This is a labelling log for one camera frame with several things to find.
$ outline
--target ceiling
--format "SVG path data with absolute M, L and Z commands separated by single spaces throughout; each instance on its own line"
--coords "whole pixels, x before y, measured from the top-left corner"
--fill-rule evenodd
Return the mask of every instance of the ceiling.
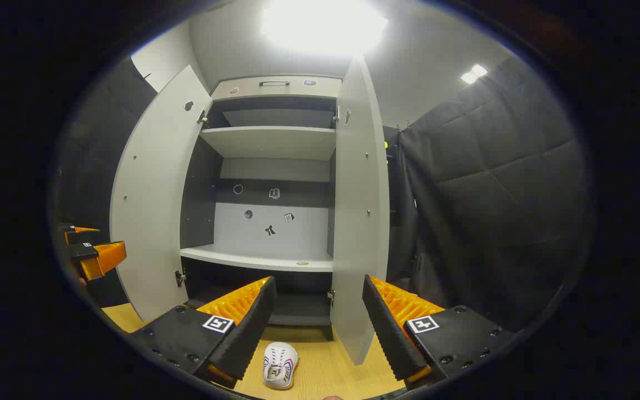
M 466 84 L 480 63 L 489 71 L 511 56 L 501 44 L 449 13 L 409 0 L 368 0 L 388 20 L 365 53 L 384 125 L 405 127 Z M 210 88 L 239 76 L 345 75 L 350 56 L 315 56 L 278 48 L 261 35 L 269 0 L 223 2 L 190 20 L 191 43 Z M 332 29 L 332 21 L 327 23 Z

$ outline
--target ceiling light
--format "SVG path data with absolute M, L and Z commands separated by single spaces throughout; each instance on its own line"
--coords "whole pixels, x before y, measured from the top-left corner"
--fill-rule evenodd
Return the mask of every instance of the ceiling light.
M 471 68 L 471 72 L 473 73 L 473 75 L 480 77 L 486 75 L 488 73 L 488 70 L 480 66 L 480 64 L 476 64 L 475 66 L 473 66 L 473 68 Z
M 261 31 L 297 51 L 354 54 L 375 46 L 386 24 L 359 0 L 276 0 L 263 11 Z
M 478 77 L 473 75 L 472 73 L 465 73 L 461 76 L 461 79 L 463 79 L 465 83 L 471 84 L 475 82 Z

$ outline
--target cabinet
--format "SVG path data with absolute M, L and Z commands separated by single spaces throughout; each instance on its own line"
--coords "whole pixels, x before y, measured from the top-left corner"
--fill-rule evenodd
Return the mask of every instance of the cabinet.
M 269 323 L 331 322 L 361 364 L 373 336 L 363 276 L 384 279 L 388 258 L 383 142 L 361 56 L 343 79 L 233 79 L 211 96 L 186 68 L 143 114 L 115 178 L 111 239 L 126 241 L 118 270 L 135 311 L 149 321 L 189 294 L 210 301 L 274 275 Z

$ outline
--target open cabinet door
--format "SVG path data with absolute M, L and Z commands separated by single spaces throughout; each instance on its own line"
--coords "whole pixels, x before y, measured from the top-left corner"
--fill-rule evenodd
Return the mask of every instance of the open cabinet door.
M 140 117 L 117 166 L 110 199 L 110 238 L 124 241 L 117 266 L 122 288 L 142 321 L 188 301 L 181 272 L 179 218 L 196 123 L 211 97 L 190 66 L 160 91 Z
M 335 239 L 330 319 L 349 357 L 362 364 L 374 329 L 362 301 L 365 274 L 385 279 L 389 183 L 374 85 L 355 56 L 337 98 Z

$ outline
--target white shelf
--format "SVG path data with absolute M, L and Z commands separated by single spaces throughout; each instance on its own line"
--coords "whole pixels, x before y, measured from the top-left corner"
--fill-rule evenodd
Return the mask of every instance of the white shelf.
M 195 260 L 268 271 L 332 272 L 333 266 L 332 257 L 329 254 L 324 258 L 265 258 L 242 256 L 239 254 L 228 253 L 227 251 L 219 251 L 214 248 L 213 244 L 183 248 L 179 253 L 182 257 L 194 258 Z M 301 266 L 297 263 L 308 263 L 308 265 Z
M 228 127 L 199 132 L 221 157 L 330 160 L 335 129 L 314 127 Z

